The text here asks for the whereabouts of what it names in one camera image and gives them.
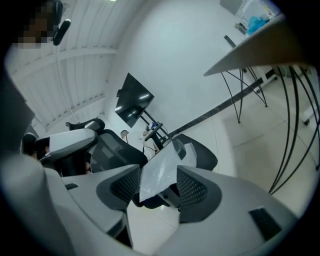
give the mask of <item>ceiling beam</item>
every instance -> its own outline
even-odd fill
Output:
[[[83,110],[84,108],[87,108],[99,101],[103,101],[105,100],[106,97],[101,94],[99,96],[95,96],[92,99],[86,100],[84,103],[72,108],[72,112],[67,111],[66,113],[62,114],[61,116],[59,116],[58,118],[56,118],[53,122],[49,123],[49,125],[47,125],[46,130],[50,131],[54,126],[58,125],[59,123],[65,121],[66,119],[72,117],[73,115],[77,114],[79,111]]]
[[[66,51],[60,51],[58,53],[58,60],[66,60],[69,58],[79,57],[79,56],[86,56],[86,55],[104,55],[104,54],[116,54],[117,50],[109,49],[105,47],[93,47],[93,48],[79,48],[79,49],[72,49]],[[52,63],[55,63],[56,57],[54,54],[49,55],[47,57],[41,58],[36,60],[20,70],[16,73],[12,74],[12,78],[14,81],[20,81],[26,76],[36,72],[37,70],[46,67]]]

